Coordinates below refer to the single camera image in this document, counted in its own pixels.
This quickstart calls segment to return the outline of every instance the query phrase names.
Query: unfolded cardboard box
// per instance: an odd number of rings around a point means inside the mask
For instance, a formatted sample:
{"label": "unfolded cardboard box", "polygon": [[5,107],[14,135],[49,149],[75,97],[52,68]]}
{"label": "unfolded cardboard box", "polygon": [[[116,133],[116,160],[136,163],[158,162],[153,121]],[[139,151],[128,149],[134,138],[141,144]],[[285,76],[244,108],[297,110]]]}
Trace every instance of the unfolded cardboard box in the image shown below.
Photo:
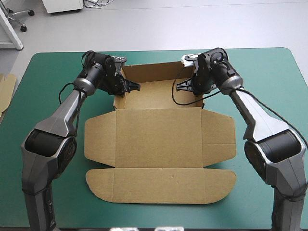
{"label": "unfolded cardboard box", "polygon": [[[116,96],[115,111],[85,125],[85,156],[111,167],[89,170],[86,180],[99,198],[119,203],[208,204],[232,190],[231,170],[206,166],[236,154],[233,119],[201,109],[203,102],[178,106],[172,101],[173,80],[181,62],[132,65],[127,79],[141,91]],[[190,78],[185,68],[181,79]],[[200,99],[178,91],[181,103]]]}

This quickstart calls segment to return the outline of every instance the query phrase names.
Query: floor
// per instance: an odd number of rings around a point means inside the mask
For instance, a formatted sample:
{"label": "floor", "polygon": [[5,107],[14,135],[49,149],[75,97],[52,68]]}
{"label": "floor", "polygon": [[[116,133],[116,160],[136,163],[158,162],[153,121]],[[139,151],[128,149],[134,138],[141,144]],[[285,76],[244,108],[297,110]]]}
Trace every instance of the floor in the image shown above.
{"label": "floor", "polygon": [[21,16],[27,32],[13,26],[25,48],[0,50],[0,73],[12,72],[18,82],[38,52],[286,47],[308,83],[308,1],[114,0],[57,15],[47,14],[41,0],[6,5],[36,13]]}

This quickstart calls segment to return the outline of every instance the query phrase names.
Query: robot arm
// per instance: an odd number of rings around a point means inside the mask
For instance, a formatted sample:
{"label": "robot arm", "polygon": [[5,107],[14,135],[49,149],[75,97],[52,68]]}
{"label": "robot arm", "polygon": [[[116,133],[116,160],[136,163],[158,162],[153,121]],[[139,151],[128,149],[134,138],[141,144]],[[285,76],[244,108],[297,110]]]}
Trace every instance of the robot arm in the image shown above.
{"label": "robot arm", "polygon": [[102,89],[111,95],[139,90],[140,85],[120,73],[126,58],[86,52],[83,70],[75,88],[49,118],[37,123],[21,145],[22,186],[32,231],[57,231],[51,182],[58,178],[73,158],[77,144],[73,122],[84,100]]}
{"label": "robot arm", "polygon": [[222,94],[231,97],[247,124],[246,157],[264,182],[274,188],[272,229],[300,231],[307,188],[303,163],[305,144],[293,128],[268,115],[256,98],[244,90],[243,79],[223,49],[215,48],[193,59],[198,63],[193,77],[179,83],[177,90],[205,94],[216,86]]}

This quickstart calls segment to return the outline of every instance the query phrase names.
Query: table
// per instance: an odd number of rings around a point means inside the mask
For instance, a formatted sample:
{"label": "table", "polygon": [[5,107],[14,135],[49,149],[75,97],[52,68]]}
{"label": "table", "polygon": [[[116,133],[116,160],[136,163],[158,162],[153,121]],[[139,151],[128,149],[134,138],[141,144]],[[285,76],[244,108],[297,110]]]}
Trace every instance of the table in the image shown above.
{"label": "table", "polygon": [[[127,64],[180,60],[182,55],[202,51],[120,51]],[[286,48],[230,49],[229,60],[244,79],[246,89],[293,123],[308,137],[308,89],[291,52]],[[27,227],[21,188],[20,144],[34,125],[58,106],[58,91],[81,71],[81,52],[38,53],[33,56],[7,114],[0,125],[0,226]],[[271,225],[273,189],[248,163],[242,140],[246,125],[231,99],[217,95],[205,109],[230,115],[236,124],[237,156],[211,168],[231,169],[237,174],[233,191],[209,205],[139,205],[103,201],[89,190],[85,174],[104,167],[84,157],[84,123],[113,110],[113,97],[103,91],[90,96],[81,109],[78,148],[62,176],[53,182],[58,227],[184,226],[185,228],[266,229]],[[308,204],[302,228],[308,228]]]}

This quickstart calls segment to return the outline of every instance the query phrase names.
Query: cardboard box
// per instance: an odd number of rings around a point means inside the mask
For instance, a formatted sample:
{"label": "cardboard box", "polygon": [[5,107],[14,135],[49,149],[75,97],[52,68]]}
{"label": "cardboard box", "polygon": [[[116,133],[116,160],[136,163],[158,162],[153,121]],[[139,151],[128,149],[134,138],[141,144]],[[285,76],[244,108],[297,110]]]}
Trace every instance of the cardboard box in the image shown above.
{"label": "cardboard box", "polygon": [[[89,188],[99,198],[119,203],[208,204],[232,190],[230,170],[203,167],[236,154],[234,122],[201,109],[200,101],[178,106],[171,98],[181,62],[133,65],[126,78],[141,91],[116,96],[115,111],[85,124],[85,156],[115,168],[87,172]],[[185,68],[181,78],[190,78]],[[201,99],[179,91],[180,102]]]}
{"label": "cardboard box", "polygon": [[0,117],[11,103],[15,83],[15,75],[8,74],[7,77],[4,77],[3,74],[0,74]]}

